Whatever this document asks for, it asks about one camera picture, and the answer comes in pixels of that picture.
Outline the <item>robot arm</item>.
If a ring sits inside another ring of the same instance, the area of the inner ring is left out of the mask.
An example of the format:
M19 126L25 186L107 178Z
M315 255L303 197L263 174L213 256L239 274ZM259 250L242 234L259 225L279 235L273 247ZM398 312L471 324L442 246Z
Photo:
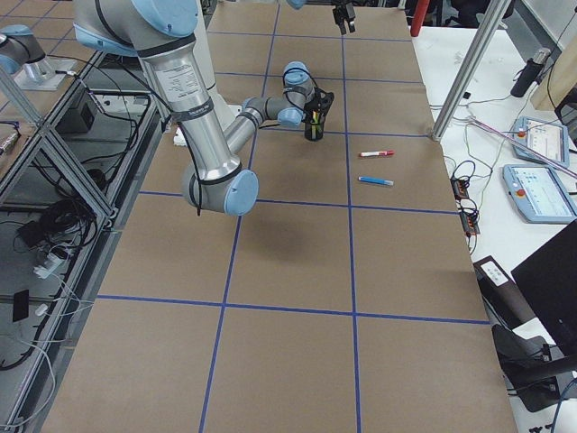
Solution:
M228 125L218 119L194 47L204 21L197 1L77 1L78 42L95 51L138 58L172 120L184 136L192 162L183 193L197 210L242 216L254 206L257 175L238 152L266 121L297 127L316 93L307 66L290 62L280 97L254 97Z
M77 1L74 28L80 43L116 55L136 57L127 29L134 14L140 30L151 27L169 38L192 35L203 20L198 1ZM54 79L50 62L32 30L24 24L1 29L1 68L13 75L23 70L35 86Z

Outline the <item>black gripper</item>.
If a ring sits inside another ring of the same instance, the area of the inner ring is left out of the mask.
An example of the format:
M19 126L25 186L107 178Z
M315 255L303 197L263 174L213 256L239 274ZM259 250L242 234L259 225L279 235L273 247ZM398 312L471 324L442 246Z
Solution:
M345 22L348 27L348 32L355 32L356 14L353 7L353 0L333 0L332 5L334 6L334 23L338 26L340 33L347 33Z

